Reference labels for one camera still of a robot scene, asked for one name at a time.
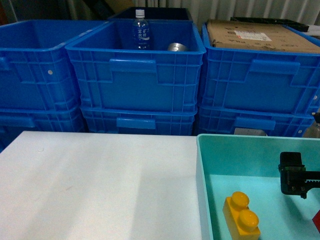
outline crate rim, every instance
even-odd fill
[[[200,147],[199,139],[202,137],[222,137],[222,138],[257,138],[257,139],[290,139],[295,141],[320,141],[320,138],[308,137],[294,137],[294,136],[256,136],[256,135],[234,135],[234,134],[214,134],[214,133],[200,133],[196,136],[197,146]]]
[[[91,52],[105,52],[106,50],[108,52],[113,52],[113,53],[117,53],[119,51],[121,51],[121,53],[134,53],[134,54],[171,54],[171,55],[203,55],[207,52],[200,34],[198,32],[198,29],[196,27],[196,25],[191,22],[191,21],[185,21],[185,20],[161,20],[161,19],[151,19],[148,20],[149,23],[180,23],[180,24],[191,24],[192,25],[192,30],[194,33],[194,37],[196,40],[196,43],[198,45],[198,51],[168,51],[168,50],[134,50],[134,49],[110,49],[110,48],[93,48],[93,47],[76,47],[75,45],[82,42],[83,40],[86,40],[90,37],[92,37],[97,31],[101,31],[103,29],[105,29],[106,27],[108,27],[111,24],[115,24],[116,22],[133,22],[134,19],[121,19],[121,20],[110,20],[105,22],[102,26],[100,26],[98,29],[95,29],[91,32],[89,32],[88,34],[85,34],[84,36],[82,36],[81,38],[78,38],[70,43],[68,43],[65,46],[65,49],[69,50],[69,51],[91,51]]]
[[[290,113],[278,113],[278,112],[268,112],[268,111],[251,111],[251,110],[240,110],[234,108],[224,108],[224,107],[209,107],[198,105],[199,108],[209,110],[209,111],[222,111],[228,113],[237,113],[237,114],[249,114],[249,115],[261,115],[261,116],[272,116],[272,117],[285,117],[285,118],[303,118],[303,119],[313,119],[312,115],[303,115],[303,114],[290,114]]]
[[[95,31],[101,27],[103,27],[104,24],[108,23],[108,21],[103,21],[103,20],[62,20],[62,19],[31,19],[31,20],[23,20],[23,21],[18,21],[6,25],[2,25],[1,28],[10,28],[12,25],[19,25],[22,23],[27,23],[27,22],[72,22],[72,21],[79,21],[79,22],[101,22],[100,25],[88,29],[87,31],[84,31],[77,36],[74,36],[67,41],[61,42],[60,44],[50,47],[50,48],[24,48],[24,47],[1,47],[0,46],[0,51],[6,51],[6,52],[52,52],[56,50],[60,50],[61,48],[65,47],[67,44],[82,38],[83,36],[91,33],[92,31]]]
[[[138,111],[138,110],[83,107],[83,106],[80,106],[80,109],[81,109],[81,111],[100,112],[100,113],[154,115],[154,116],[172,116],[172,117],[191,117],[191,116],[195,116],[197,114],[197,111],[193,111],[193,112]]]

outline yellow toy block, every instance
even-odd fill
[[[235,191],[225,199],[223,214],[232,240],[258,240],[259,218],[249,209],[249,197],[241,191]]]

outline stacked crates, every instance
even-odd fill
[[[303,36],[313,44],[320,41]],[[302,137],[320,106],[320,54],[206,48],[198,94],[197,133],[260,129],[269,136]]]
[[[29,20],[0,27],[0,151],[25,130],[85,130],[65,45],[102,23]]]
[[[190,20],[148,20],[151,50],[136,50],[134,19],[114,19],[66,46],[93,133],[191,135],[205,48]],[[180,43],[189,51],[168,51]]]

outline crate handle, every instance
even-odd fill
[[[276,121],[238,116],[235,118],[234,126],[236,128],[245,129],[274,130],[276,126]]]
[[[127,129],[156,129],[156,121],[154,119],[117,117],[116,126]]]
[[[134,73],[156,73],[156,60],[128,60],[111,58],[109,60],[110,70],[113,72],[134,72]]]
[[[295,75],[298,73],[299,68],[299,62],[253,59],[249,71],[257,73]]]
[[[36,123],[29,116],[0,116],[0,126],[35,128]]]
[[[10,65],[6,57],[0,57],[0,71],[9,71]]]

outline white table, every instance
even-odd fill
[[[0,154],[1,240],[198,240],[196,137],[23,132]]]

